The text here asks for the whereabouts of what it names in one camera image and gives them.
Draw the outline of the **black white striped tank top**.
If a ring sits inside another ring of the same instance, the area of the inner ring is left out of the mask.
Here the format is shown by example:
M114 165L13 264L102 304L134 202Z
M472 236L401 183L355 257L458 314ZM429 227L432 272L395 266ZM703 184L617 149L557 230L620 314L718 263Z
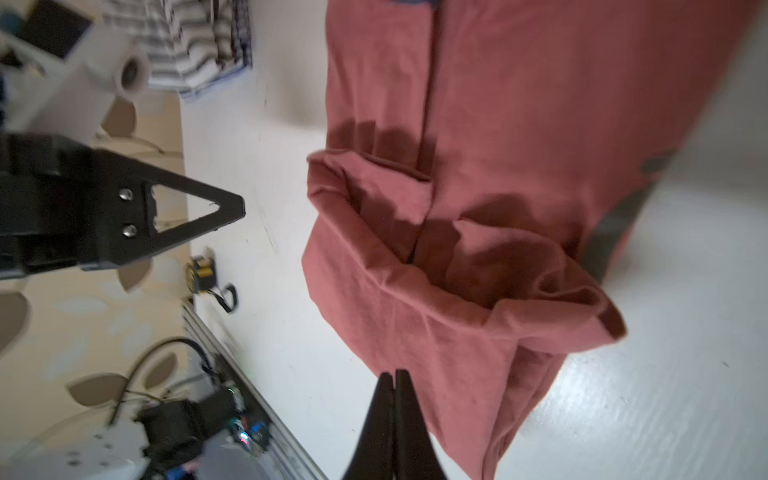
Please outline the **black white striped tank top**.
M247 1L104 1L101 17L146 52L153 89L196 97L253 66Z

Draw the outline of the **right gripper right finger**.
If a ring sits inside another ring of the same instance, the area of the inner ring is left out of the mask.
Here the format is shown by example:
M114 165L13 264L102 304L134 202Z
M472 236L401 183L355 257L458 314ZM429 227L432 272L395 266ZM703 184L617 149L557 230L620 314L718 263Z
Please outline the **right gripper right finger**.
M433 449L413 381L406 370L395 373L394 478L446 480Z

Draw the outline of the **maroon tank top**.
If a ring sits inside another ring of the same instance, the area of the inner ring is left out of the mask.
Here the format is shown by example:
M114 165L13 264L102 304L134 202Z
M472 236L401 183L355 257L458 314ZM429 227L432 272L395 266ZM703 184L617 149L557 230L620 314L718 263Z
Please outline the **maroon tank top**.
M332 1L302 265L375 373L491 479L570 354L621 339L601 288L756 1Z

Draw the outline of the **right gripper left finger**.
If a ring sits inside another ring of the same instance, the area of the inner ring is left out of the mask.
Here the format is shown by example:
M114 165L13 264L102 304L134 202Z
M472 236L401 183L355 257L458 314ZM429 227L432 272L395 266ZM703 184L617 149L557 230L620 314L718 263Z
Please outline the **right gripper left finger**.
M394 385L390 373L376 384L361 434L343 480L394 478Z

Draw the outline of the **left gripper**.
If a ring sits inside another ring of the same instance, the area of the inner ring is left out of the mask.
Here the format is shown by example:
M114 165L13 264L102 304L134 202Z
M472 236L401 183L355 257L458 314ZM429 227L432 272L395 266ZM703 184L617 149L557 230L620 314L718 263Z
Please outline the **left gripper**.
M234 193L54 134L1 135L1 277L78 265L94 181L91 269L182 246L245 216Z

